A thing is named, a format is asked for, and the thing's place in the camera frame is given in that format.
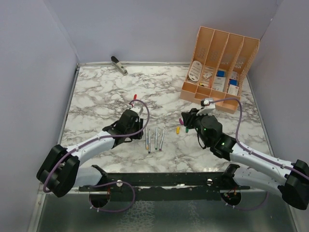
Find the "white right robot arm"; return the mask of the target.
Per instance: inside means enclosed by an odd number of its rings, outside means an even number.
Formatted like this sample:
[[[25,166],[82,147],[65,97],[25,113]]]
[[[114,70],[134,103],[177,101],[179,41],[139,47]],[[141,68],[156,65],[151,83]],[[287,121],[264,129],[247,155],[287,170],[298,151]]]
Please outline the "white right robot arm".
[[[302,160],[286,161],[254,150],[236,137],[223,133],[215,116],[196,108],[182,112],[184,126],[194,129],[199,145],[220,159],[236,162],[232,172],[222,176],[227,189],[249,186],[278,194],[290,206],[306,210],[309,205],[309,166]]]

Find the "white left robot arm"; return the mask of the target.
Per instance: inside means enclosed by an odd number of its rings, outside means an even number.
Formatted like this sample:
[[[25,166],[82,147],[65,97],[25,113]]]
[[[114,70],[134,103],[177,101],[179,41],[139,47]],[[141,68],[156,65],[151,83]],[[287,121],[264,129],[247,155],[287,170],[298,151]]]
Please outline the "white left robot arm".
[[[41,183],[45,183],[52,169],[58,164],[46,185],[57,197],[63,197],[72,188],[79,186],[91,185],[97,191],[103,190],[107,184],[107,179],[103,176],[104,172],[95,165],[90,168],[82,168],[81,165],[126,141],[126,137],[117,137],[117,135],[129,134],[128,142],[141,139],[143,132],[136,132],[143,127],[143,119],[140,118],[142,111],[143,109],[139,106],[127,109],[118,121],[104,127],[96,136],[77,145],[52,147],[39,168],[36,178]]]

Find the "magenta-tipped white pen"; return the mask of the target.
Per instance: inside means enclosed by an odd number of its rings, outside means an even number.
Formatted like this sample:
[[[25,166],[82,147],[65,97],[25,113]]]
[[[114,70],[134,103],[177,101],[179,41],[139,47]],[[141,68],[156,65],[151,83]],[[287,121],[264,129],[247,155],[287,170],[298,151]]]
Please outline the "magenta-tipped white pen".
[[[161,135],[161,140],[160,140],[160,145],[159,145],[159,151],[162,151],[164,138],[165,138],[165,128],[163,129],[163,132],[162,132],[162,135]]]

